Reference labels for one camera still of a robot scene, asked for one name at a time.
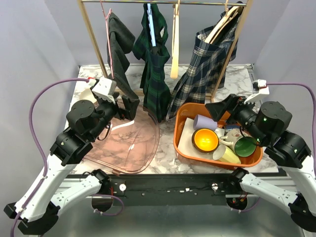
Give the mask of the green plaid skirt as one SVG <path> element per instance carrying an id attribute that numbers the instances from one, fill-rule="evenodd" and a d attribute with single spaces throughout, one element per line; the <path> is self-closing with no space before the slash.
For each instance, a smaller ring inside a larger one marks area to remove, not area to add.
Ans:
<path id="1" fill-rule="evenodd" d="M 143 5 L 144 14 L 141 20 L 143 27 L 136 40 L 132 52 L 140 60 L 144 60 L 145 67 L 141 77 L 140 88 L 143 89 L 143 105 L 161 122 L 167 114 L 170 90 L 165 83 L 164 66 L 170 58 L 165 46 L 168 39 L 168 27 L 158 5 L 151 4 L 156 46 L 152 45 L 147 13 L 147 5 Z"/>

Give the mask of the dark grey dotted skirt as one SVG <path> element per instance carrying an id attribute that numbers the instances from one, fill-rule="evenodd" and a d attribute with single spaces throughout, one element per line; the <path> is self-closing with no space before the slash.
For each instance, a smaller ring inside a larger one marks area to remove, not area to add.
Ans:
<path id="1" fill-rule="evenodd" d="M 132 51 L 135 36 L 113 12 L 108 22 L 114 81 L 116 81 L 117 87 L 123 92 L 123 95 L 130 99 L 139 99 L 138 95 L 131 89 L 125 74 L 130 66 L 126 55 Z"/>

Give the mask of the light blue wavy hanger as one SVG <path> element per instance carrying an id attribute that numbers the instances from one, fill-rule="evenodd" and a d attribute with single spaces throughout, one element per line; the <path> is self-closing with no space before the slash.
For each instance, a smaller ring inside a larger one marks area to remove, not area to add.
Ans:
<path id="1" fill-rule="evenodd" d="M 148 21 L 149 21 L 152 46 L 156 47 L 156 37 L 155 37 L 155 30 L 154 30 L 153 13 L 152 13 L 150 3 L 147 3 L 147 15 L 148 15 Z"/>

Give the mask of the pink wire hanger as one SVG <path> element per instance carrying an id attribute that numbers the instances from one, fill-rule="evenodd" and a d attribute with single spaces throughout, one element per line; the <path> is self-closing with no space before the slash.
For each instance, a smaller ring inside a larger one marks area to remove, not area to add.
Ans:
<path id="1" fill-rule="evenodd" d="M 113 60 L 112 60 L 112 52 L 111 52 L 111 44 L 110 44 L 110 34 L 109 34 L 109 22 L 108 19 L 112 13 L 112 9 L 109 9 L 108 14 L 105 13 L 104 7 L 103 7 L 103 3 L 101 0 L 99 0 L 100 4 L 101 4 L 101 8 L 102 8 L 102 13 L 103 16 L 105 18 L 105 25 L 106 25 L 106 35 L 107 35 L 107 49 L 108 49 L 108 58 L 110 60 L 109 62 L 109 66 L 110 66 L 110 70 L 111 70 L 111 75 L 112 75 L 112 79 L 114 79 L 114 69 L 113 69 Z"/>

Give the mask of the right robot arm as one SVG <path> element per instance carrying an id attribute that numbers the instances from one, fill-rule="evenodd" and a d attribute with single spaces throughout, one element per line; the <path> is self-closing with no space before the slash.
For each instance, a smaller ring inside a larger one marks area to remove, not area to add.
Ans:
<path id="1" fill-rule="evenodd" d="M 234 194 L 241 190 L 257 195 L 284 210 L 308 232 L 316 231 L 316 176 L 314 158 L 305 140 L 287 130 L 292 114 L 279 102 L 264 102 L 256 113 L 245 97 L 230 94 L 225 100 L 205 105 L 211 117 L 219 121 L 229 113 L 227 123 L 235 122 L 255 139 L 265 154 L 281 167 L 298 191 L 290 192 L 267 183 L 243 168 L 235 169 L 227 181 Z"/>

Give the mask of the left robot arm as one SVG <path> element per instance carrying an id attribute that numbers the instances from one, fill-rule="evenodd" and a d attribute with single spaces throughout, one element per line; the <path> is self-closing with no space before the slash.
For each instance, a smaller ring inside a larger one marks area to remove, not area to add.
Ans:
<path id="1" fill-rule="evenodd" d="M 112 118 L 134 120 L 139 100 L 122 97 L 124 107 L 117 101 L 98 99 L 98 106 L 89 100 L 75 102 L 67 113 L 69 126 L 62 131 L 44 157 L 44 167 L 32 186 L 18 201 L 5 206 L 4 212 L 14 219 L 14 227 L 27 236 L 42 236 L 58 221 L 60 215 L 88 196 L 108 196 L 110 178 L 96 169 L 79 184 L 56 193 L 64 179 L 88 154 Z"/>

